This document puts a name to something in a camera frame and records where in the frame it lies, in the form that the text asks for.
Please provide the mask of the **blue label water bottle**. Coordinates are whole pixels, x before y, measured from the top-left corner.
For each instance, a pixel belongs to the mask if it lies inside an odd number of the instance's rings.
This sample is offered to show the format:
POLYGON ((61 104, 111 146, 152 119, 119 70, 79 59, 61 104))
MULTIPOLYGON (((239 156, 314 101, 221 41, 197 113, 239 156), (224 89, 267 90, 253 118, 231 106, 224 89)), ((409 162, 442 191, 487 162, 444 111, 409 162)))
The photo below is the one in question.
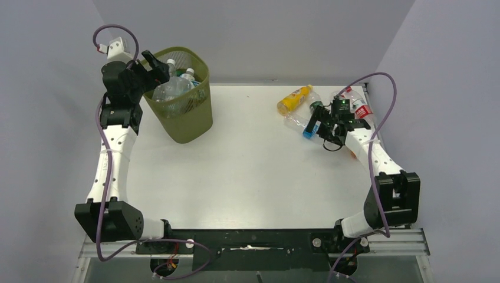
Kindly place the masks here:
POLYGON ((284 124, 289 129, 299 133, 303 138, 311 140, 315 143, 322 142, 322 138, 317 134, 320 123, 316 122, 313 125, 311 132, 306 132, 305 129, 309 124, 310 119, 303 118, 297 114, 289 113, 284 117, 284 124))

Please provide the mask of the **large clear plastic bottle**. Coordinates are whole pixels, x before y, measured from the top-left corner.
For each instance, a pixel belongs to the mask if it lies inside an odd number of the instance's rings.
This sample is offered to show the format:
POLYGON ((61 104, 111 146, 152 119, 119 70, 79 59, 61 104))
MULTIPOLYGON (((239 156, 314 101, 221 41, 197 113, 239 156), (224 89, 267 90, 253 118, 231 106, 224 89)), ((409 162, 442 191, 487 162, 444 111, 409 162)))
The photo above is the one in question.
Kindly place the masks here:
POLYGON ((192 89, 192 85, 188 80, 182 78, 181 75, 177 76, 176 61, 174 59, 168 59, 166 64, 170 67, 170 80, 159 85, 154 90, 152 100, 156 102, 170 101, 192 89))

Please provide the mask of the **blue green lemon drink bottle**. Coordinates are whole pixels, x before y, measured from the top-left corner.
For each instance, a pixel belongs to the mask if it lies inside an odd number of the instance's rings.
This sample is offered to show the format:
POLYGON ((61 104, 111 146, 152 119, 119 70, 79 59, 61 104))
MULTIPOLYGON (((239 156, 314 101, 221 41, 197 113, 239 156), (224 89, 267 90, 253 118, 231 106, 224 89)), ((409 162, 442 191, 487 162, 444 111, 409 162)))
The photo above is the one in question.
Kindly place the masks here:
POLYGON ((181 75, 182 78, 188 80, 191 83, 191 88, 197 87, 200 82, 195 78, 195 71, 192 68, 187 68, 186 71, 181 75))

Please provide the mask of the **dark green label bottle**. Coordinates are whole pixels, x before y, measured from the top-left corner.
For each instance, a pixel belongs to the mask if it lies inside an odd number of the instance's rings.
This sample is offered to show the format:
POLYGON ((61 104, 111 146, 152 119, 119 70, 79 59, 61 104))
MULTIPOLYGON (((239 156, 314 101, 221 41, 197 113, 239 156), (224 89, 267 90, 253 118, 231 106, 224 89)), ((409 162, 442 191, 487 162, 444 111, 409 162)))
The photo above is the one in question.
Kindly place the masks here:
POLYGON ((318 107, 324 107, 324 104, 321 100, 314 100, 309 104, 309 110, 311 114, 314 114, 315 109, 318 107))

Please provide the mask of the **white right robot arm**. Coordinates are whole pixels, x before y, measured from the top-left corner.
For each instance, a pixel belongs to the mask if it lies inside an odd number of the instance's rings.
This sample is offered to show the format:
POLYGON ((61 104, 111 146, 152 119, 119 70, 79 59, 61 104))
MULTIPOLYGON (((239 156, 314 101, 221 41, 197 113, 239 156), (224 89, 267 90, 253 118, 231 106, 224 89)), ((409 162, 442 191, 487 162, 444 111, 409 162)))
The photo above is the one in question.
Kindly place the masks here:
POLYGON ((329 107, 313 104, 303 136, 308 139, 318 136, 339 149, 349 149, 369 173, 371 185, 361 212, 340 219, 341 229, 331 236, 336 250, 348 251, 356 237, 417 221, 419 176, 392 160, 368 122, 355 118, 348 99, 333 100, 329 107))

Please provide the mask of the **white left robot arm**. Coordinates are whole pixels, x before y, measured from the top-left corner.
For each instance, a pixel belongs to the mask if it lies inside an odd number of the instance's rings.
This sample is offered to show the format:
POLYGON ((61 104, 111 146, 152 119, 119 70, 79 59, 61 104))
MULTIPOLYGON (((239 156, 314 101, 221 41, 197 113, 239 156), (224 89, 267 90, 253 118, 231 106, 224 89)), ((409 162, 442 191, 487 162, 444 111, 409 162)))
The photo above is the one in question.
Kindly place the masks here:
POLYGON ((91 190, 85 202, 75 206, 75 218, 95 243, 163 238, 167 222, 147 218, 129 204, 126 182, 143 115, 140 100, 169 81, 169 66, 143 51, 152 64, 145 68, 120 37, 98 50, 108 60, 101 68, 106 92, 97 112, 100 156, 91 190))

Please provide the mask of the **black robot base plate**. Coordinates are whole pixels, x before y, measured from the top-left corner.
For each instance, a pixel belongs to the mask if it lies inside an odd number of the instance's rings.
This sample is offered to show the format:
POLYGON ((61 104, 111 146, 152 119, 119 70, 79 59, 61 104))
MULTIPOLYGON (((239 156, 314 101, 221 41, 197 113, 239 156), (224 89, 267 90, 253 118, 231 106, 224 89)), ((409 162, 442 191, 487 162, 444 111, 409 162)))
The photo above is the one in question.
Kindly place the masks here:
POLYGON ((193 269, 210 264, 205 271, 289 271, 309 269, 329 271, 342 252, 368 252, 340 228, 327 229, 174 229, 169 239, 193 240, 185 243, 145 242, 136 248, 139 255, 189 256, 193 269))

